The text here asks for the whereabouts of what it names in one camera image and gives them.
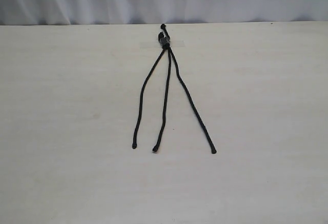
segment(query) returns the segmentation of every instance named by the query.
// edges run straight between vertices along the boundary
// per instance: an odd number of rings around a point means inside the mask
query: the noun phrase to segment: white surface
[[[0,24],[328,21],[328,0],[0,0]]]
[[[326,223],[328,23],[0,27],[0,223]]]

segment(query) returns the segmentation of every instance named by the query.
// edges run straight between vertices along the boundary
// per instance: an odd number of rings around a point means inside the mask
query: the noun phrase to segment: clear tape
[[[185,42],[183,40],[171,41],[170,45],[171,47],[186,47]],[[156,41],[140,42],[139,46],[141,49],[161,48],[159,42]]]

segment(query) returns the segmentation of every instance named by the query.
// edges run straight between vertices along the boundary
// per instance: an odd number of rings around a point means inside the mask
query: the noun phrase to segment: white backdrop
[[[328,0],[0,0],[0,24],[328,21]]]

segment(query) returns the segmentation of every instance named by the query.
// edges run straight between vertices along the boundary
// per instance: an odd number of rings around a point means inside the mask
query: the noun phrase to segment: table surface
[[[0,26],[0,223],[328,223],[328,22]]]

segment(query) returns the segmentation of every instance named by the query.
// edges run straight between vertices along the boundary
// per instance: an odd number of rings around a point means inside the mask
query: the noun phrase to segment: white curtain
[[[328,21],[328,0],[0,0],[0,24]]]

